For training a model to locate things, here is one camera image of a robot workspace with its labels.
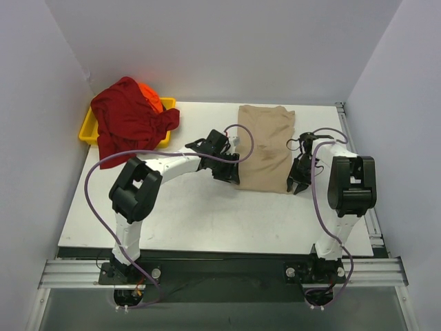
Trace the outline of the yellow plastic bin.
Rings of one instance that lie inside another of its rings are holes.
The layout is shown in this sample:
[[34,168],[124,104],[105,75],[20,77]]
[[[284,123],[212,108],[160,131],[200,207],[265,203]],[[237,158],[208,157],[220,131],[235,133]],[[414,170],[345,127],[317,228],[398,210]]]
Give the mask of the yellow plastic bin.
[[[176,99],[171,97],[161,97],[161,103],[168,110],[176,106]],[[165,138],[159,142],[157,148],[166,148],[170,144],[171,135],[171,131],[167,131]],[[98,123],[92,108],[89,107],[78,137],[80,141],[86,142],[91,146],[96,146],[98,136]]]

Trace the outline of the orange t shirt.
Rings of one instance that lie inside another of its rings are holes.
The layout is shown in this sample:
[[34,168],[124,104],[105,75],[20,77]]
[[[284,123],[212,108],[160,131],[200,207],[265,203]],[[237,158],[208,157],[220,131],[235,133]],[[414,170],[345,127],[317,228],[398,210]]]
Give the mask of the orange t shirt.
[[157,94],[155,90],[149,87],[145,83],[138,82],[139,90],[141,94],[144,96],[147,103],[151,106],[155,113],[160,114],[164,110],[163,104],[161,103],[161,98]]

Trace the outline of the aluminium frame rail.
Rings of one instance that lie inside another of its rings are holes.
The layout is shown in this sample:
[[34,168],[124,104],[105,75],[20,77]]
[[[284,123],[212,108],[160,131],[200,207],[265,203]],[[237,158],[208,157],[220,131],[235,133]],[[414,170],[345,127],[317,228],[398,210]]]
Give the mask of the aluminium frame rail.
[[[349,287],[402,287],[409,284],[399,258],[355,259]],[[91,260],[48,260],[39,281],[43,288],[97,288],[99,270]]]

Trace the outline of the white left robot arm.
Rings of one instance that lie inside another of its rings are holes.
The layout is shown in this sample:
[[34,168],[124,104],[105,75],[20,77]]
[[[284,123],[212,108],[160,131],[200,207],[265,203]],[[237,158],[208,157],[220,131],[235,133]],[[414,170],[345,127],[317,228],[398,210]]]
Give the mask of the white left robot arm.
[[119,240],[110,259],[117,279],[130,284],[139,277],[140,268],[134,261],[140,257],[142,221],[153,210],[161,185],[206,169],[212,171],[215,180],[240,183],[240,155],[235,152],[238,141],[212,130],[207,138],[186,144],[174,156],[146,161],[132,157],[127,161],[109,193]]

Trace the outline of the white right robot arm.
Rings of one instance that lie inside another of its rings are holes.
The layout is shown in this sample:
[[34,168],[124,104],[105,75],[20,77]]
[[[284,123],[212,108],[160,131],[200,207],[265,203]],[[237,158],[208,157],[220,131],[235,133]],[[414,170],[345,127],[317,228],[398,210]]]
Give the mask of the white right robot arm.
[[[372,209],[377,201],[376,166],[373,157],[360,156],[345,146],[348,137],[341,131],[340,139],[321,134],[331,128],[304,132],[295,142],[300,154],[294,158],[287,176],[287,191],[298,194],[312,190],[316,216],[323,234],[314,244],[318,257],[305,264],[305,272],[312,281],[322,281],[330,273],[328,261],[336,261],[345,253],[347,239],[355,224]],[[320,214],[316,189],[316,166],[321,162],[329,169],[327,203],[331,216],[324,220]]]

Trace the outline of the dark red t shirt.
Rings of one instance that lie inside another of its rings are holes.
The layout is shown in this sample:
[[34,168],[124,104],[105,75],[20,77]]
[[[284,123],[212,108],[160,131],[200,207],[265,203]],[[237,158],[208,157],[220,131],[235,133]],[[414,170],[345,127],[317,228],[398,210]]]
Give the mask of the dark red t shirt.
[[90,106],[98,123],[100,159],[129,150],[154,150],[180,124],[179,110],[157,112],[131,77],[96,95]]

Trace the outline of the beige t shirt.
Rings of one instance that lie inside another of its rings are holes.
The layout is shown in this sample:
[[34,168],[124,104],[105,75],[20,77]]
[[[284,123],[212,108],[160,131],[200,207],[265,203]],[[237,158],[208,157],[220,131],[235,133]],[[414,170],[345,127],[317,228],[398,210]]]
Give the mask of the beige t shirt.
[[251,156],[238,165],[239,190],[285,194],[292,153],[286,146],[294,135],[295,112],[282,106],[250,105],[238,109],[236,152]]

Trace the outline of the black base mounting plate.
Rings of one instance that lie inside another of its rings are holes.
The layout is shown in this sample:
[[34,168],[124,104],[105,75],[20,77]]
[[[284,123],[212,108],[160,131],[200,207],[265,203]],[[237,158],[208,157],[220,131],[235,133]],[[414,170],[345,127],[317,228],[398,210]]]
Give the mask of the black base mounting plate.
[[292,303],[314,295],[328,303],[347,280],[342,260],[311,254],[258,254],[144,250],[134,266],[114,257],[98,283],[114,288],[117,303]]

